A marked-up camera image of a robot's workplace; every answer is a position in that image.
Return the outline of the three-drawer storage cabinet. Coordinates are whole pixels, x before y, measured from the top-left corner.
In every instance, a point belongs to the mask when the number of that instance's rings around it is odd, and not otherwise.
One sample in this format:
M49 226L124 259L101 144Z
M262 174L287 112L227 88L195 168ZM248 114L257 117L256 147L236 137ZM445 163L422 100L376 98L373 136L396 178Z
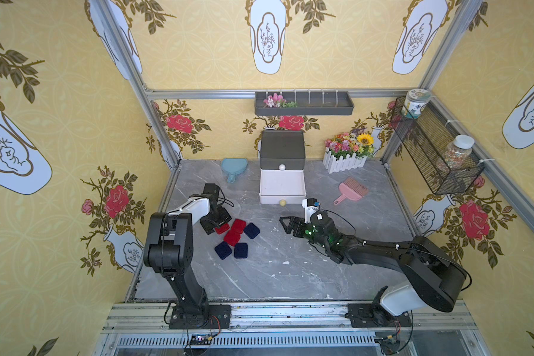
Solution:
M259 160L262 204L286 206L306 199L304 132L264 130Z

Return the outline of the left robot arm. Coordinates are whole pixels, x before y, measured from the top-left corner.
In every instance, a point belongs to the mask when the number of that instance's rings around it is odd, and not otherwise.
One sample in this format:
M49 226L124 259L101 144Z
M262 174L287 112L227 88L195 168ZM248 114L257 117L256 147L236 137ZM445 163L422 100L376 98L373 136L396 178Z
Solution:
M221 188L206 183L201 194L193 194L170 212L151 215L143 252L143 263L165 278L172 287L178 320L195 322L210 315L205 289L197 282L191 261L194 256L193 226L199 223L206 234L231 220L223 207Z

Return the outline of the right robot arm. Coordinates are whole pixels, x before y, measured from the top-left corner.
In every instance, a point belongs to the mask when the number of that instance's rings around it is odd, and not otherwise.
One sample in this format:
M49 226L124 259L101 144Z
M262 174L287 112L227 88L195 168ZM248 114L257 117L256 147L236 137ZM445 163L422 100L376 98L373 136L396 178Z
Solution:
M398 271L406 281L382 288L370 305L373 318L393 319L407 311L429 306L451 312L461 291L472 282L468 271L432 241L417 236L410 241L365 240L338 230L328 211L315 212L309 222L301 217L281 217L286 234L320 246L337 264L372 265Z

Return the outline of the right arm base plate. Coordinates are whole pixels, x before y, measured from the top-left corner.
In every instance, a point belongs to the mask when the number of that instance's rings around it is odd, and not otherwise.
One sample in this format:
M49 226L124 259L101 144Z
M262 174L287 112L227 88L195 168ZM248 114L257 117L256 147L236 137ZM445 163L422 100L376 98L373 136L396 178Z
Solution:
M412 326L412 318L408 312L394 316L382 306L369 303L349 304L345 318L350 321L353 328Z

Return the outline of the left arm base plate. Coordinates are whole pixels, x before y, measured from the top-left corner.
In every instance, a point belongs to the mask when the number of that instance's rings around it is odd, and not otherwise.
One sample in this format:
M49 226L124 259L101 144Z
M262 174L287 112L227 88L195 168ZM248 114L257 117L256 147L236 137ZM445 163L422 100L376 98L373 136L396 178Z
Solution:
M190 310L186 306L175 306L169 320L170 329L217 329L230 327L231 306L212 304Z

